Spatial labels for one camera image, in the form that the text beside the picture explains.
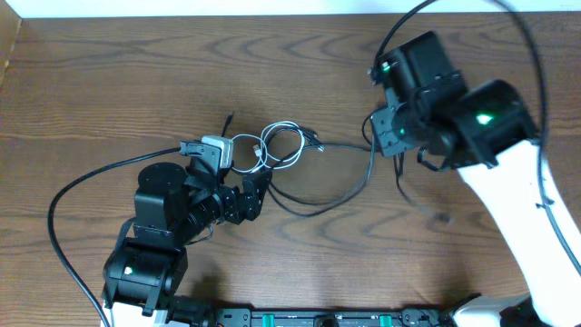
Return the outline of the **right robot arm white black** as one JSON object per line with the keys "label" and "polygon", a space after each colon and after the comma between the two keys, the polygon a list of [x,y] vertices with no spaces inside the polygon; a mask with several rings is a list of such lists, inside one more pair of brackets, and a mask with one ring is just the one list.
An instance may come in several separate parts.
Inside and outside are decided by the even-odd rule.
{"label": "right robot arm white black", "polygon": [[527,283],[522,296],[477,295],[447,312],[452,326],[577,326],[580,232],[547,162],[526,105],[509,83],[469,89],[427,32],[380,55],[370,76],[386,104],[370,117],[373,140],[394,157],[442,158],[486,206]]}

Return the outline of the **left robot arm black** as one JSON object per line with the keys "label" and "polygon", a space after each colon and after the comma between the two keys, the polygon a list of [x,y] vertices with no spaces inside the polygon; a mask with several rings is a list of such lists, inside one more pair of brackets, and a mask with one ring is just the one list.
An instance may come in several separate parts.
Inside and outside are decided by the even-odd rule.
{"label": "left robot arm black", "polygon": [[103,311],[109,326],[216,326],[211,305],[175,293],[188,268],[186,248],[220,223],[253,221],[272,173],[249,173],[241,187],[223,179],[232,141],[182,141],[189,165],[153,163],[138,175],[135,216],[121,228],[103,268]]}

